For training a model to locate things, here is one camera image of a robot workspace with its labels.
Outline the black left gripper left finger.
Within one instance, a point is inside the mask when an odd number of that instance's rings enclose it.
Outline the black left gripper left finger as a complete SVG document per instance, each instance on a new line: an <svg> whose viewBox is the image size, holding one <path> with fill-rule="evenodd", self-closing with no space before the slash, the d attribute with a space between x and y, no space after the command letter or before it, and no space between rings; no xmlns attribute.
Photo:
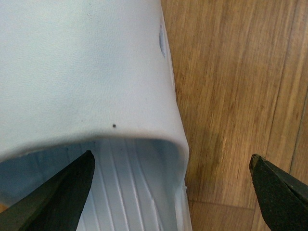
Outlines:
<svg viewBox="0 0 308 231"><path fill-rule="evenodd" d="M95 170L90 150L1 212L2 231L75 231Z"/></svg>

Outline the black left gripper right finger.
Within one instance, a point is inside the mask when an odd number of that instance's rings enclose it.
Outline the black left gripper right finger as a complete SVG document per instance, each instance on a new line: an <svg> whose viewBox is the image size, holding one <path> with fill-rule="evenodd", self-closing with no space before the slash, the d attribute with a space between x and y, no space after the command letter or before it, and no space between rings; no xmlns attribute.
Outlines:
<svg viewBox="0 0 308 231"><path fill-rule="evenodd" d="M249 163L262 217L272 231L308 229L308 186L258 154Z"/></svg>

